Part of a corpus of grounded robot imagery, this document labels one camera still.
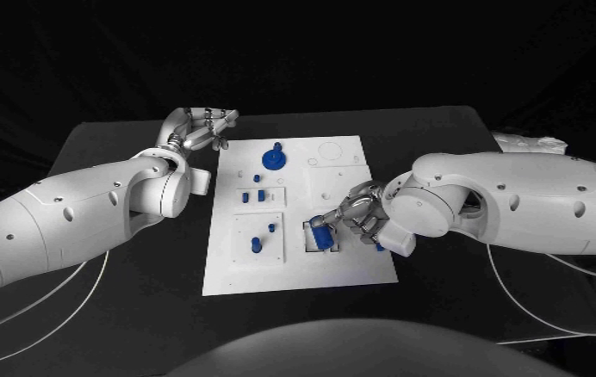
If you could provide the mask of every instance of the table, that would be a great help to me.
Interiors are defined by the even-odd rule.
[[[161,121],[82,123],[49,175],[117,162],[156,142]],[[466,106],[241,116],[229,139],[361,136],[372,177],[389,181],[424,154],[499,151]],[[190,165],[212,172],[218,153]],[[560,337],[512,304],[495,280],[485,245],[450,232],[418,238],[408,258],[392,255],[397,284],[200,296],[213,189],[111,251],[83,309],[37,346],[0,362],[1,375],[133,376],[166,373],[197,354],[257,331],[327,318],[397,318],[463,331],[490,341]],[[548,257],[493,248],[502,279],[526,308],[551,323],[596,331],[596,298],[584,275]],[[1,325],[0,356],[37,340],[83,300],[102,256],[63,289]],[[0,318],[31,303],[73,268],[0,288]]]

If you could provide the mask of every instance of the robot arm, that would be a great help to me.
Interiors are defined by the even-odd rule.
[[[415,234],[447,231],[531,252],[596,254],[594,170],[594,163],[545,153],[430,154],[387,186],[356,187],[316,225],[342,219],[363,242],[402,256]]]
[[[186,164],[208,144],[226,148],[219,132],[235,110],[177,108],[156,148],[130,160],[68,172],[33,183],[0,202],[0,287],[69,267],[174,218],[189,194],[205,195],[209,173]]]

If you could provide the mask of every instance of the blue object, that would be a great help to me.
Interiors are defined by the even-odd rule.
[[[262,249],[261,240],[257,237],[254,237],[252,241],[251,241],[251,244],[252,244],[252,252],[255,254],[258,254],[261,252],[261,249]]]
[[[280,170],[285,165],[285,155],[281,151],[281,143],[275,142],[272,150],[267,151],[262,155],[262,166],[268,170]]]
[[[313,228],[314,218],[320,218],[320,215],[314,216],[307,224],[310,225],[310,230],[313,231],[316,248],[319,250],[327,250],[333,246],[332,230],[329,229],[327,225],[322,225],[317,228]]]

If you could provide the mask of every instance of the white board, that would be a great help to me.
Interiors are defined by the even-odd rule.
[[[267,170],[262,154],[275,142],[287,163],[280,170]],[[304,229],[304,222],[335,209],[349,189],[369,179],[358,136],[229,140],[228,150],[219,151],[202,294],[397,282],[388,250],[378,252],[375,245],[363,244],[343,224],[333,233],[336,245],[324,251],[313,249]],[[261,202],[258,190],[264,190]],[[271,233],[267,225],[277,216]],[[258,253],[252,237],[262,237]]]

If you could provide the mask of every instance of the black background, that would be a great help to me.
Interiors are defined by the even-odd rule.
[[[82,121],[470,105],[591,153],[596,0],[4,0],[0,195]]]

